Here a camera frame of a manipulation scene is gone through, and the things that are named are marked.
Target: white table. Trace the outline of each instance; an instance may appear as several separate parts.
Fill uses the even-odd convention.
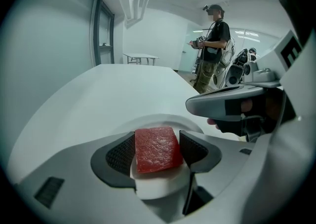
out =
[[[8,177],[18,183],[60,150],[111,135],[120,125],[151,114],[184,116],[205,134],[237,140],[186,110],[185,101],[197,94],[167,67],[98,65],[63,86],[37,110],[13,147]]]
[[[149,58],[153,60],[153,65],[155,65],[155,61],[157,58],[159,58],[158,56],[151,56],[151,55],[147,55],[147,54],[140,54],[140,53],[123,53],[123,55],[127,56],[127,64],[130,64],[131,61],[128,60],[128,58],[135,58],[136,59],[136,64],[141,64],[142,63],[142,58],[146,58],[147,59],[147,65],[149,65]]]

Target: window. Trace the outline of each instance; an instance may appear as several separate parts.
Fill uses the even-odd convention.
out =
[[[242,51],[242,44],[244,40],[244,29],[230,29],[231,37],[235,40],[235,55]]]
[[[99,28],[99,45],[110,46],[110,18],[101,11],[100,13],[100,28]]]
[[[242,48],[255,48],[257,56],[264,56],[266,50],[275,45],[280,38],[268,34],[245,30],[244,42]]]

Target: man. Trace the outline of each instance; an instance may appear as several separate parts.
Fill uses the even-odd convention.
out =
[[[215,73],[216,66],[222,57],[222,49],[231,39],[229,26],[223,21],[224,10],[219,5],[205,6],[210,21],[215,25],[206,41],[200,43],[201,61],[197,73],[196,82],[193,86],[199,93],[206,91],[212,75]]]
[[[255,48],[250,48],[249,49],[249,54],[251,55],[251,60],[255,61],[257,59],[256,54],[257,54],[257,50]]]

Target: red tuna block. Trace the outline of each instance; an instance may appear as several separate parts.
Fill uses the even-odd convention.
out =
[[[183,163],[172,127],[137,129],[135,152],[139,173],[161,171]]]

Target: fluorescent light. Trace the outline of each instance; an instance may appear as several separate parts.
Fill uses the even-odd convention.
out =
[[[257,41],[260,42],[260,40],[254,39],[254,38],[250,38],[250,37],[242,37],[242,36],[238,36],[239,38],[244,38],[244,39],[248,39],[248,40],[253,40],[253,41]]]
[[[236,34],[244,34],[243,31],[235,31]],[[246,32],[246,36],[255,36],[255,37],[258,37],[259,35],[258,34],[255,34],[255,33],[250,33],[250,32]]]

